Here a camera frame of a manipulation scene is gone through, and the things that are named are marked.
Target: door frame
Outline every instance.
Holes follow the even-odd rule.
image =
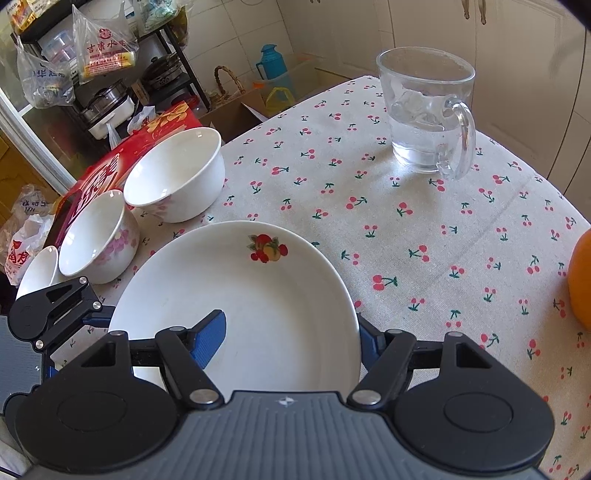
[[[76,179],[41,142],[21,114],[14,108],[1,87],[0,129],[59,195],[65,195],[74,186]]]

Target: orange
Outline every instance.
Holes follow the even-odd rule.
[[[587,230],[574,246],[568,281],[574,316],[591,330],[591,230]]]

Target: lid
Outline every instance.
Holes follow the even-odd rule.
[[[178,62],[179,59],[178,54],[176,52],[169,53],[168,55],[165,55],[164,57],[160,58],[154,57],[152,58],[152,63],[148,66],[148,68],[145,69],[142,78],[144,80],[155,79],[156,77],[166,72],[168,69],[175,66]]]

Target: plastic bag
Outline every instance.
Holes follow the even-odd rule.
[[[53,219],[53,215],[31,215],[12,237],[4,264],[11,285],[20,284],[33,258],[43,249]]]
[[[132,0],[139,35],[146,35],[162,27],[180,11],[177,0]]]
[[[0,228],[0,271],[4,271],[4,262],[8,256],[12,236],[22,227],[29,215],[38,213],[47,215],[51,205],[45,201],[43,192],[35,185],[25,185],[12,205],[12,216]]]
[[[111,123],[107,123],[107,131],[109,132],[109,145],[111,146],[111,150],[113,150],[117,145],[119,145],[122,140],[115,127],[111,125]]]
[[[33,107],[69,106],[74,102],[70,64],[53,64],[27,53],[20,37],[17,37],[17,69],[22,91]]]
[[[127,124],[127,133],[129,135],[142,130],[143,127],[148,125],[152,120],[156,118],[156,107],[145,106],[140,113],[133,117]]]
[[[87,18],[74,5],[72,16],[80,84],[135,65],[139,45],[129,29],[123,3],[117,18],[111,20]]]

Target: table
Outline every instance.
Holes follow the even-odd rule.
[[[227,181],[205,214],[162,224],[136,209],[137,256],[95,290],[116,304],[153,253],[205,223],[280,225],[330,260],[375,326],[422,340],[460,330],[529,384],[556,420],[542,471],[581,478],[591,469],[591,338],[570,311],[566,274],[589,223],[503,146],[476,140],[459,181],[404,170],[379,80],[351,80],[224,146]],[[81,330],[54,358],[103,333]]]

